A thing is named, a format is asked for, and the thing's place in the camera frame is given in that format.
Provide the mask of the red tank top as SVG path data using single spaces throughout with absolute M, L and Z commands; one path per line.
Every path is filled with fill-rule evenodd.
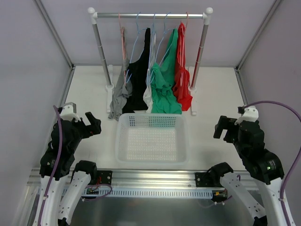
M 188 111 L 192 102 L 192 96 L 188 89 L 190 73 L 185 67 L 185 31 L 186 27 L 184 23 L 181 22 L 178 27 L 174 77 L 175 85 L 173 87 L 174 96 L 177 102 L 182 105 L 182 111 Z

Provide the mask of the green tank top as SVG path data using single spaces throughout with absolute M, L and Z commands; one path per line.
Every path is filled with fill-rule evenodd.
M 173 29 L 162 61 L 152 67 L 152 113 L 182 114 L 182 105 L 173 93 L 178 30 Z

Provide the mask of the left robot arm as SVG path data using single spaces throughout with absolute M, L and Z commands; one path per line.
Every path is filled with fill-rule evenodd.
M 97 181 L 96 163 L 81 160 L 72 173 L 66 194 L 63 189 L 75 160 L 79 143 L 101 133 L 101 121 L 91 112 L 85 114 L 90 124 L 82 120 L 58 119 L 53 125 L 47 150 L 40 160 L 40 197 L 33 222 L 35 226 L 68 226 L 75 207 L 88 184 Z

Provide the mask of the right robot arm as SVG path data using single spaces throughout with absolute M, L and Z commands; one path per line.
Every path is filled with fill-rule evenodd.
M 254 226 L 294 226 L 284 190 L 288 176 L 280 159 L 265 148 L 264 131 L 259 122 L 236 123 L 236 119 L 221 116 L 214 128 L 214 138 L 219 139 L 223 130 L 227 131 L 223 140 L 234 145 L 245 169 L 257 184 L 263 205 L 242 186 L 226 162 L 210 168 L 210 182 L 216 187 L 223 186 L 248 212 Z

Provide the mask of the grey tank top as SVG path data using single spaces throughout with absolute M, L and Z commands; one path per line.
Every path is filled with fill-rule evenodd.
M 127 99 L 132 95 L 132 84 L 131 81 L 124 83 L 124 72 L 127 72 L 129 66 L 129 60 L 126 59 L 123 62 L 118 81 L 112 94 L 112 101 L 110 104 L 110 113 L 108 118 L 119 120 L 122 115 L 122 109 L 127 103 Z

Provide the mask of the black tank top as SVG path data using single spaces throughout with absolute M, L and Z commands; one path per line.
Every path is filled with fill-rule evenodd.
M 122 109 L 122 113 L 134 113 L 135 111 L 147 110 L 148 106 L 143 100 L 146 90 L 146 76 L 150 55 L 151 29 L 147 28 L 144 35 L 144 48 L 140 58 L 129 64 L 130 82 L 132 84 L 131 96 Z

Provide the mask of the white tank top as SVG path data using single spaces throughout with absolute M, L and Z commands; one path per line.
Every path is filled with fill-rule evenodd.
M 155 45 L 156 45 L 156 33 L 154 32 L 151 35 L 150 41 L 150 55 L 149 55 L 149 63 L 148 63 L 148 70 L 146 76 L 146 90 L 143 94 L 143 100 L 147 105 L 146 113 L 151 113 L 152 110 L 152 93 L 151 93 L 151 69 L 155 63 Z

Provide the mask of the white plastic basket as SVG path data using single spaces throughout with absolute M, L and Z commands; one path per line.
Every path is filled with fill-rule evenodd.
M 117 123 L 115 157 L 120 163 L 184 165 L 189 148 L 181 114 L 125 113 Z

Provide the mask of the white and silver clothes rack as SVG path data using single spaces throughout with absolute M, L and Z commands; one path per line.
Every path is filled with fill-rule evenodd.
M 193 115 L 193 116 L 197 115 L 198 110 L 197 110 L 197 99 L 196 99 L 196 94 L 197 94 L 196 82 L 197 82 L 198 72 L 199 72 L 199 68 L 200 68 L 201 58 L 203 55 L 207 30 L 208 30 L 210 20 L 211 20 L 212 14 L 213 14 L 213 8 L 208 7 L 206 9 L 206 11 L 202 14 L 98 13 L 95 11 L 95 9 L 93 7 L 89 7 L 87 9 L 87 11 L 88 11 L 88 14 L 91 19 L 91 23 L 92 23 L 96 43 L 97 43 L 98 52 L 99 52 L 99 55 L 101 58 L 102 67 L 103 67 L 104 75 L 106 78 L 105 89 L 107 91 L 107 101 L 106 101 L 106 112 L 107 113 L 110 112 L 110 103 L 112 101 L 112 94 L 114 91 L 114 84 L 112 84 L 112 82 L 111 82 L 112 77 L 113 77 L 113 66 L 107 65 L 103 46 L 101 43 L 100 34 L 98 31 L 97 19 L 99 19 L 99 18 L 203 19 L 203 30 L 202 30 L 200 44 L 199 44 L 199 48 L 198 48 L 198 54 L 197 54 L 196 63 L 195 63 L 195 67 L 194 67 L 192 82 L 190 83 L 190 86 L 189 86 L 189 92 L 190 92 L 191 96 L 193 97 L 191 107 L 190 107 L 191 115 Z

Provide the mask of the aluminium mounting rail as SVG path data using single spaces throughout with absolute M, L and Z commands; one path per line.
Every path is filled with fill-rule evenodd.
M 216 188 L 203 182 L 204 171 L 100 169 L 101 182 L 118 188 L 194 189 Z

